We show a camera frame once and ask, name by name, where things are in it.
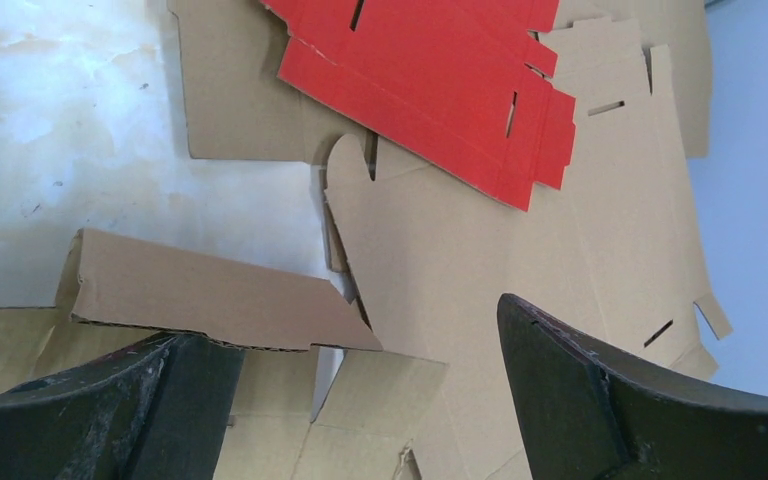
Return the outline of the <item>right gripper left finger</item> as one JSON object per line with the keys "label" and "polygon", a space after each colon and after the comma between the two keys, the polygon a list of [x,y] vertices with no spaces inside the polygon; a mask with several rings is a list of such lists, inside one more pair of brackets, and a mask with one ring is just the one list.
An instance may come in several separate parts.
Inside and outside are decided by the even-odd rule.
{"label": "right gripper left finger", "polygon": [[0,394],[0,479],[209,479],[243,350],[158,333]]}

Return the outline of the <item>stack of brown cardboard blanks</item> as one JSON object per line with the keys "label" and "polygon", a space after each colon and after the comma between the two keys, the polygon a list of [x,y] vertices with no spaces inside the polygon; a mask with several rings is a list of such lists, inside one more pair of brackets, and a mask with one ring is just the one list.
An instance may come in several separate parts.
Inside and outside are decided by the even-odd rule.
{"label": "stack of brown cardboard blanks", "polygon": [[711,48],[699,1],[564,1],[545,42],[576,99],[560,189],[501,204],[277,76],[282,12],[171,1],[188,147],[200,159],[321,165],[331,264],[384,347],[448,364],[411,443],[412,479],[527,479],[496,327],[511,292],[681,373],[717,363],[696,317],[712,294],[687,168],[708,148]]}

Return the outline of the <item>red cardboard box blank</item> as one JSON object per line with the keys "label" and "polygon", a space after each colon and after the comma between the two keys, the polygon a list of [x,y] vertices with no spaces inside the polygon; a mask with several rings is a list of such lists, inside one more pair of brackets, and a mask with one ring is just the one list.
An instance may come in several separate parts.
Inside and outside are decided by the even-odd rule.
{"label": "red cardboard box blank", "polygon": [[270,1],[281,80],[521,210],[559,188],[575,100],[551,83],[555,1]]}

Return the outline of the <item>brown cardboard box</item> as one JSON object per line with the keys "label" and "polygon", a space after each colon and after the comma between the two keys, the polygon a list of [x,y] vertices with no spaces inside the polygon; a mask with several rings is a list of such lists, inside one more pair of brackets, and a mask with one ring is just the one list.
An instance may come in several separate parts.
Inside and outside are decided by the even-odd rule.
{"label": "brown cardboard box", "polygon": [[52,305],[0,308],[0,394],[152,335],[243,350],[209,479],[414,479],[445,364],[385,350],[325,279],[85,228]]}

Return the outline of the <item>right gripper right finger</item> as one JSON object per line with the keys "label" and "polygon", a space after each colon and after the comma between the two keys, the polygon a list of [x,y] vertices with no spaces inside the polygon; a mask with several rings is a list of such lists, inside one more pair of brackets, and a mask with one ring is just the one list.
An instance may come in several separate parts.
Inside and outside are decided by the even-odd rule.
{"label": "right gripper right finger", "polygon": [[497,326],[535,479],[768,479],[768,396],[658,366],[506,293]]}

